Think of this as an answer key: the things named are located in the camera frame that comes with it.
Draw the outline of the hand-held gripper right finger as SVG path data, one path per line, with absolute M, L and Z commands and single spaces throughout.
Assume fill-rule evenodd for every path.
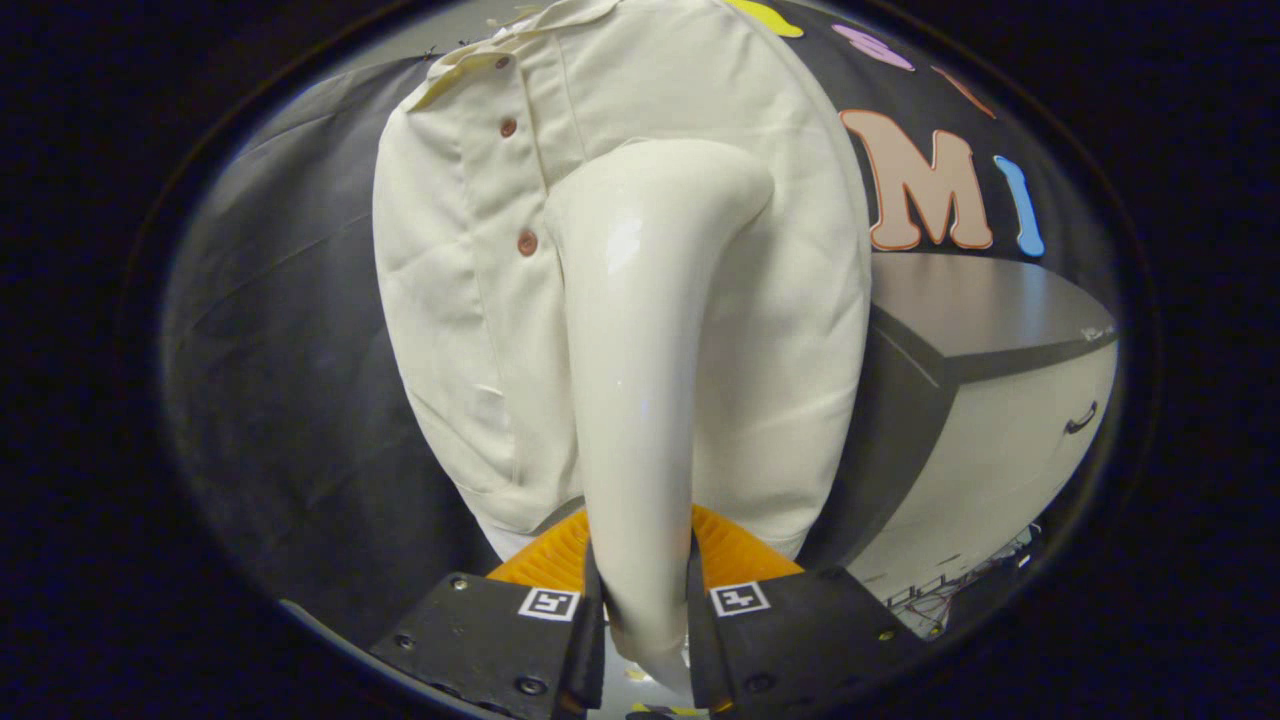
M 925 657 L 846 569 L 806 570 L 701 506 L 687 569 L 692 694 L 713 714 L 827 714 Z

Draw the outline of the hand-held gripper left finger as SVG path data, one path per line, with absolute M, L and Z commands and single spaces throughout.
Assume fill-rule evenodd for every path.
M 588 717 L 603 700 L 605 609 L 585 511 L 484 577 L 449 574 L 370 652 L 475 711 Z

